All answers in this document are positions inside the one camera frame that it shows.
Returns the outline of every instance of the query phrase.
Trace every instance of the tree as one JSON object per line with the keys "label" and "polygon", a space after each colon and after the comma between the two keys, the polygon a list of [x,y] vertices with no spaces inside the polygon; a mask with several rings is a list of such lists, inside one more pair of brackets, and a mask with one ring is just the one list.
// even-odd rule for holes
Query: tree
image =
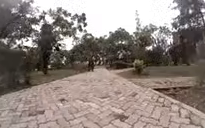
{"label": "tree", "polygon": [[12,47],[16,41],[27,39],[38,23],[33,1],[0,0],[0,40]]}
{"label": "tree", "polygon": [[88,61],[90,57],[100,53],[99,44],[92,34],[86,33],[82,36],[80,44],[76,44],[71,50],[73,61]]}
{"label": "tree", "polygon": [[205,37],[205,1],[174,0],[173,2],[176,3],[174,9],[180,12],[172,23],[173,27],[178,31],[198,29],[201,30],[200,39]]}
{"label": "tree", "polygon": [[[46,16],[51,17],[52,22],[46,20]],[[38,47],[40,48],[41,62],[43,73],[47,74],[48,65],[52,50],[60,50],[61,43],[65,37],[74,37],[76,39],[77,32],[83,32],[86,27],[86,15],[72,15],[68,11],[57,8],[56,10],[49,10],[48,13],[43,12],[41,19],[43,25],[37,40]]]}
{"label": "tree", "polygon": [[130,51],[130,47],[133,44],[133,38],[125,29],[118,28],[116,31],[110,32],[105,44],[107,58],[112,64],[120,54],[128,53]]}

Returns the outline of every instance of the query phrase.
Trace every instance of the brick path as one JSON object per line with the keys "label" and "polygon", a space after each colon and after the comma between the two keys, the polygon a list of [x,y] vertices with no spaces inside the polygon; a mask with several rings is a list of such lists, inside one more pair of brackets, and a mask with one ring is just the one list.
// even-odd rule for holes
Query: brick path
{"label": "brick path", "polygon": [[105,69],[0,97],[2,128],[205,128],[205,114]]}

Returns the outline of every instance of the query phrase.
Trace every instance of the foliage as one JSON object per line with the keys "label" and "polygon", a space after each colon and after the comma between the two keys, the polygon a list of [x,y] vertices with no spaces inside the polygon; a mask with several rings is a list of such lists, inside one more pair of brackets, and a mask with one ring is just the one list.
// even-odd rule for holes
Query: foliage
{"label": "foliage", "polygon": [[80,43],[75,45],[70,51],[70,60],[73,62],[88,61],[91,56],[96,56],[100,53],[98,41],[92,34],[86,33],[82,36]]}
{"label": "foliage", "polygon": [[145,68],[144,61],[138,59],[134,61],[133,66],[138,74],[141,74]]}
{"label": "foliage", "polygon": [[145,63],[149,66],[160,66],[164,63],[164,59],[165,51],[160,46],[146,51]]}
{"label": "foliage", "polygon": [[11,50],[0,43],[0,89],[29,84],[29,64],[25,63],[27,56],[21,50]]}
{"label": "foliage", "polygon": [[64,51],[54,51],[50,56],[50,65],[53,69],[61,69],[65,65]]}
{"label": "foliage", "polygon": [[35,31],[38,19],[34,16],[32,1],[0,0],[0,40],[9,47],[28,39]]}
{"label": "foliage", "polygon": [[40,49],[40,58],[43,68],[43,73],[47,74],[48,65],[52,50],[60,50],[61,44],[59,41],[65,37],[76,38],[77,32],[82,32],[83,27],[86,27],[86,15],[72,15],[68,11],[57,8],[56,10],[49,10],[48,15],[52,19],[52,23],[46,21],[47,13],[43,12],[41,17],[43,19],[43,25],[37,39],[37,44]]}

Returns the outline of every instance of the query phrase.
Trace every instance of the grass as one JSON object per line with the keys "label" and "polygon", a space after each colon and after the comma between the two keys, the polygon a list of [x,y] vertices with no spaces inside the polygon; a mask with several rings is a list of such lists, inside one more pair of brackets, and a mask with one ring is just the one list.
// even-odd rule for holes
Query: grass
{"label": "grass", "polygon": [[77,73],[79,72],[74,69],[49,70],[47,75],[44,75],[42,72],[32,72],[30,75],[31,85],[19,86],[16,88],[0,89],[0,96],[7,93],[27,89],[40,84],[49,83],[72,75],[76,75]]}
{"label": "grass", "polygon": [[142,75],[134,73],[134,69],[118,73],[124,78],[191,77],[197,74],[198,66],[196,65],[147,67]]}
{"label": "grass", "polygon": [[49,74],[44,75],[42,72],[31,73],[31,84],[40,85],[59,80],[77,74],[73,69],[50,70]]}

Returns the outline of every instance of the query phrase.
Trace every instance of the dirt patch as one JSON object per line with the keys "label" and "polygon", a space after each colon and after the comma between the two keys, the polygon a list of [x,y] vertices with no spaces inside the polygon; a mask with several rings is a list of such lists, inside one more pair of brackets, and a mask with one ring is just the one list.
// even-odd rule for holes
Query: dirt patch
{"label": "dirt patch", "polygon": [[157,90],[205,113],[205,88]]}

